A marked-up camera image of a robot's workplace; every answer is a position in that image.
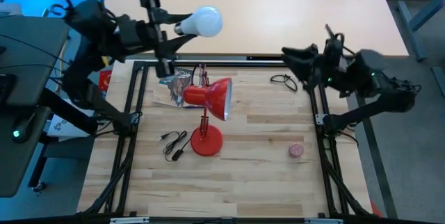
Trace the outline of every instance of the light bulb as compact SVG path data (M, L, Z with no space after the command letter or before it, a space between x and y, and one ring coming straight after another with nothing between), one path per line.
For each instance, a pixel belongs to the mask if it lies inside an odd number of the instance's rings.
M213 37L221 32L223 18L218 9L212 6L198 8L189 18L175 25L178 35L194 34Z

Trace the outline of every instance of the lamp shade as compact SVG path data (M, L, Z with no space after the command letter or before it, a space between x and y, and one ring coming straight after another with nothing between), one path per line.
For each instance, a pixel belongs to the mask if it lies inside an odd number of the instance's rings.
M232 79L219 79L208 87L190 85L184 90L183 96L185 102L205 106L218 119L227 120L232 98Z

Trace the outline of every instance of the wooden tabletop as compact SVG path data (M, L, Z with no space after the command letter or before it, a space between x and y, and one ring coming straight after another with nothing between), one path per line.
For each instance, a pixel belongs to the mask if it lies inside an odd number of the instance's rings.
M116 63L113 69L106 99L119 110L124 108L132 66L133 62L127 61ZM210 116L210 123L224 135L221 152L200 157L188 145L178 162L164 159L162 149L172 138L159 141L159 137L170 131L191 134L200 123L202 109L178 109L152 102L159 80L151 69L125 211L137 211L140 216L194 217L317 217L319 212L327 213L312 110L301 84L294 93L283 84L270 83L274 74L289 74L281 68L215 67L207 71L210 82L221 77L233 79L229 120ZM326 92L331 113L348 110L338 92ZM112 134L96 139L79 211L88 208L108 183L117 141ZM304 146L300 158L289 156L292 143ZM346 186L370 211L357 145L341 136L337 143ZM334 184L332 188L340 209L337 188Z
M147 21L139 0L105 0L116 15ZM197 38L178 54L278 56L282 47L324 48L329 24L344 33L354 51L374 49L388 57L408 56L385 0L161 0L169 13L193 13L200 6L215 6L224 26L213 38ZM169 38L173 25L162 26Z

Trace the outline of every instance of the floor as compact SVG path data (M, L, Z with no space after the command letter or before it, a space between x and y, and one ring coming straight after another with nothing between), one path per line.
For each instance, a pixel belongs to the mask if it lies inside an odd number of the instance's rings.
M61 0L6 0L19 2L25 15L38 16L48 5ZM426 1L410 1L410 11L415 14ZM381 151L383 164L396 205L398 217L416 221L445 223L445 98L439 91L430 67L445 65L445 10L438 12L418 32L428 59L422 63L414 60L411 44L395 10L395 2L389 1L394 19L405 40L411 58L389 60L387 74L401 79L410 79L423 86L416 99L416 106L408 113L382 113L372 118L375 135ZM73 40L67 51L67 59L74 56L79 37L71 34ZM348 100L350 107L356 106L355 99ZM379 209L385 212L377 177L371 161L369 147L361 125L357 126L359 151L365 172L369 194ZM32 218L73 214L79 200L81 186L88 165L87 161L50 159L42 179L48 188L34 193L26 188L30 164L24 183L14 198L0 198L0 220Z

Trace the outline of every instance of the black eyeglasses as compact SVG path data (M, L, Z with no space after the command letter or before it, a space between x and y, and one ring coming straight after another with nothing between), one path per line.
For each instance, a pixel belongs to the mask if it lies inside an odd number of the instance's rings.
M297 83L287 74L277 74L270 78L270 81L284 83L293 92L297 92Z

